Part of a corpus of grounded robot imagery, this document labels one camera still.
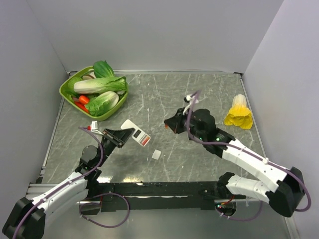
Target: gray table surface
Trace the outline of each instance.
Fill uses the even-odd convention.
[[[255,126],[243,130],[223,124],[233,97],[244,94],[239,75],[168,73],[126,76],[130,86],[127,100],[114,115],[99,123],[99,129],[120,129],[121,124],[130,119],[147,132],[151,140],[146,147],[129,140],[122,149],[115,149],[101,167],[100,182],[215,181],[225,172],[251,177],[237,165],[189,141],[186,133],[175,135],[163,124],[177,108],[186,105],[183,102],[186,94],[202,89],[196,107],[209,109],[219,128],[262,155]],[[63,181],[79,164],[82,149],[90,144],[97,145],[94,139],[78,129],[78,126],[88,126],[90,122],[89,117],[64,102],[42,183]],[[158,160],[152,159],[155,149],[161,151]]]

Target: white wall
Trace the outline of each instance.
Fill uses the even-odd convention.
[[[244,72],[283,0],[27,0],[68,71]]]
[[[39,175],[65,70],[25,0],[0,4],[0,227]]]
[[[268,157],[302,170],[310,190],[311,210],[295,213],[302,239],[319,235],[318,9],[285,0],[244,74]]]

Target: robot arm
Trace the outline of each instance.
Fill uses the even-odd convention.
[[[98,167],[102,166],[116,147],[122,148],[133,132],[133,128],[105,129],[101,141],[103,152],[99,147],[92,145],[85,147],[79,166],[68,178],[32,200],[26,197],[20,199],[7,219],[2,233],[8,238],[14,238],[14,233],[18,230],[17,239],[42,238],[45,228],[72,205],[97,194],[97,178],[101,174]],[[27,214],[29,215],[19,227],[18,225]]]
[[[174,133],[183,133],[187,131],[186,119],[185,108],[180,108],[164,123]],[[252,180],[226,173],[218,181],[221,195],[224,190],[228,194],[252,197],[268,203],[282,216],[292,216],[305,193],[299,183],[286,172],[290,171],[303,182],[300,170],[294,167],[288,170],[270,163],[267,158],[248,149],[234,136],[217,128],[215,118],[207,109],[198,109],[192,113],[189,131],[197,142],[203,143],[207,151],[235,163],[257,178]],[[216,144],[205,144],[205,142],[216,142]]]

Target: plastic basket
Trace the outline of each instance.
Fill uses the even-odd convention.
[[[116,106],[114,106],[111,110],[107,111],[105,114],[101,115],[101,116],[92,116],[88,113],[86,113],[85,111],[83,111],[82,109],[78,108],[72,100],[72,97],[66,93],[66,91],[68,90],[68,82],[69,80],[71,80],[73,77],[82,77],[84,74],[88,73],[90,70],[92,70],[93,67],[89,66],[86,67],[80,71],[78,71],[76,74],[74,74],[73,76],[71,76],[68,80],[66,80],[62,86],[60,87],[60,95],[67,101],[69,102],[71,105],[73,105],[76,109],[78,109],[79,111],[81,111],[83,114],[87,115],[88,117],[97,120],[97,121],[104,121],[106,120],[108,117],[110,117],[112,114],[114,114],[115,111],[118,110],[119,107],[121,107],[121,105],[125,102],[126,97],[128,96],[129,93],[129,88],[126,90],[124,96],[119,100],[119,102],[116,104]]]

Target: red vegetable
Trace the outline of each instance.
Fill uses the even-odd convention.
[[[88,113],[88,114],[89,114],[88,109],[87,109],[87,108],[85,108],[85,106],[84,106],[84,105],[82,105],[82,104],[81,104],[81,103],[79,103],[79,102],[74,102],[74,104],[75,104],[77,107],[79,107],[80,109],[84,110],[86,113]]]
[[[82,103],[82,104],[87,104],[87,103],[89,103],[89,101],[90,101],[90,99],[89,98],[87,98],[86,96],[80,96],[79,97],[79,102],[80,103]]]

